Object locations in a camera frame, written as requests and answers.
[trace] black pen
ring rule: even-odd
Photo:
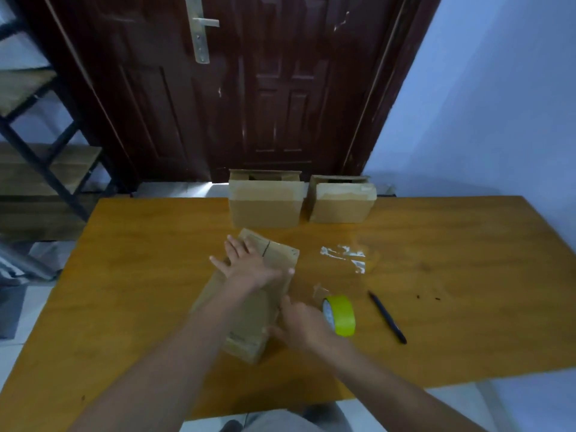
[[[396,323],[392,319],[392,316],[388,313],[388,311],[386,310],[386,308],[384,307],[384,305],[382,304],[380,299],[378,297],[376,297],[376,295],[370,291],[368,291],[368,295],[370,296],[370,298],[372,299],[372,301],[374,302],[374,304],[376,305],[376,307],[378,308],[378,310],[382,314],[382,317],[384,317],[384,319],[386,320],[386,323],[388,323],[388,326],[390,326],[390,328],[392,329],[394,334],[397,336],[398,340],[402,344],[407,344],[406,337],[404,336],[404,334],[402,333],[400,328],[396,325]]]

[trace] flattened cardboard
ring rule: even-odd
[[[365,175],[313,175],[307,203],[312,223],[361,223],[376,201]]]
[[[298,249],[270,241],[248,229],[242,229],[238,237],[251,239],[268,266],[284,272],[296,266],[300,254]],[[286,275],[255,291],[244,301],[234,316],[232,330],[222,346],[225,352],[247,363],[258,363],[268,342],[268,335],[263,333],[263,329],[276,322],[280,300],[288,292],[291,280],[292,276]],[[219,292],[225,281],[224,274],[215,270],[192,309]]]
[[[305,195],[299,171],[230,170],[234,227],[296,227]]]

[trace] open cardboard box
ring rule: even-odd
[[[238,238],[251,239],[258,252],[263,256],[266,265],[281,269],[286,273],[289,268],[296,267],[300,254],[298,249],[270,241],[248,229],[243,229]],[[264,328],[276,322],[280,301],[288,293],[291,280],[292,276],[286,274],[253,292],[244,301],[234,316],[232,330],[228,333],[222,346],[225,352],[247,363],[258,363],[264,348],[266,348],[266,342],[268,342],[268,335],[264,333]],[[219,292],[225,281],[226,276],[221,271],[215,270],[192,309],[201,306]]]
[[[234,227],[296,227],[305,195],[300,171],[230,170]]]
[[[308,186],[310,222],[361,223],[376,201],[366,175],[313,175]]]

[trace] wooden door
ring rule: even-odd
[[[202,2],[210,64],[185,0],[54,0],[139,174],[338,172],[398,0]]]

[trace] packing tape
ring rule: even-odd
[[[356,329],[356,319],[352,303],[345,295],[331,295],[322,302],[322,313],[335,333],[352,336]]]

